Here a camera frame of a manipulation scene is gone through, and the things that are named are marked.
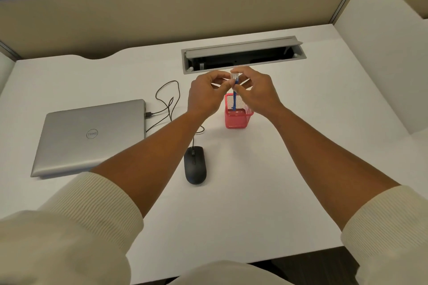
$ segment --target mesh cup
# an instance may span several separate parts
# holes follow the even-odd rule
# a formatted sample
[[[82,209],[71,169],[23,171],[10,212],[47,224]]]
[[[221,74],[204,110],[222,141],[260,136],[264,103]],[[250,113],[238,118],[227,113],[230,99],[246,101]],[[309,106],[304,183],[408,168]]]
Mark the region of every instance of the mesh cup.
[[[233,93],[226,94],[225,109],[224,109],[224,121],[227,128],[246,128],[251,115],[254,112],[245,104],[241,96],[236,95],[236,110],[232,110],[233,107]]]

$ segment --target person's right hand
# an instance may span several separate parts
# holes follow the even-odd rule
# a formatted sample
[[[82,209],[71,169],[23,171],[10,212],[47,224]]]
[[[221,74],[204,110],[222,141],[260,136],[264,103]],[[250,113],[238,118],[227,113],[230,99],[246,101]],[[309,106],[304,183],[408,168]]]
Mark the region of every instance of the person's right hand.
[[[284,108],[269,75],[255,71],[249,66],[233,68],[230,72],[242,73],[239,76],[238,84],[233,86],[233,90],[256,113],[270,119],[272,115]]]

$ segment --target dell logo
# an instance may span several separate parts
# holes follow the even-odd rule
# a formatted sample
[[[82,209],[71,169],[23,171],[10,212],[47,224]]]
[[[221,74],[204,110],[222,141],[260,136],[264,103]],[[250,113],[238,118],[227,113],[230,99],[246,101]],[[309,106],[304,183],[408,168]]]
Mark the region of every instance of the dell logo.
[[[98,135],[98,131],[95,130],[94,128],[92,130],[87,131],[86,133],[86,137],[88,139],[93,139],[94,137],[96,137]]]

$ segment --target desk surface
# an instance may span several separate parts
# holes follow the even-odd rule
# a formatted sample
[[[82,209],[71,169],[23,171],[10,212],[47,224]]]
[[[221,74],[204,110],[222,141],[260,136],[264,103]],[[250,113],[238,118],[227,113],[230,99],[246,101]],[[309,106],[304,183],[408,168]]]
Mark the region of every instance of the desk surface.
[[[47,113],[141,98],[147,110],[158,111],[163,105],[156,90],[176,79],[176,117],[186,110],[197,77],[183,74],[181,49],[290,35],[303,42],[307,59],[255,66],[271,75],[283,103],[427,196],[418,148],[335,28],[323,25],[132,48],[101,60],[68,55],[18,61],[0,97],[0,217],[36,209],[73,178],[29,177]],[[164,99],[172,95],[173,86],[160,93]],[[251,262],[341,245],[339,229],[273,126],[255,114],[246,129],[228,130],[223,106],[195,137],[205,150],[206,182],[190,185],[179,164],[128,253],[133,284],[219,259]]]

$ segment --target finger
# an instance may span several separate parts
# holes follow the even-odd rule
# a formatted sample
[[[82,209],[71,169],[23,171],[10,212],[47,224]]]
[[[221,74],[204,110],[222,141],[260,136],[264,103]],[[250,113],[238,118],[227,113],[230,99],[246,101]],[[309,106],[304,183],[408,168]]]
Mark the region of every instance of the finger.
[[[233,86],[233,90],[236,91],[236,93],[242,97],[244,102],[246,102],[245,99],[247,98],[248,93],[250,93],[247,89],[245,89],[241,85],[236,84]]]
[[[247,82],[244,82],[241,86],[244,87],[245,89],[250,88],[253,85],[253,81],[250,79]]]
[[[213,82],[216,78],[226,78],[230,79],[230,73],[226,71],[209,71],[203,75],[200,75],[200,77],[203,77],[205,79],[208,79],[210,82]]]
[[[248,77],[246,75],[242,74],[242,75],[239,76],[238,84],[241,84],[241,83],[243,83],[246,80],[248,80]]]
[[[224,78],[215,78],[211,83],[216,83],[218,85],[221,85],[225,81],[227,81],[227,79],[224,79]]]
[[[229,79],[226,82],[223,82],[220,87],[218,87],[217,92],[221,93],[223,96],[227,93],[227,91],[232,88],[232,86],[235,84],[235,80]]]
[[[231,73],[243,73],[244,75],[246,75],[247,77],[249,77],[253,81],[259,75],[261,75],[260,72],[255,71],[253,68],[251,68],[249,66],[238,66],[238,67],[233,68],[232,70],[230,70],[230,72]]]

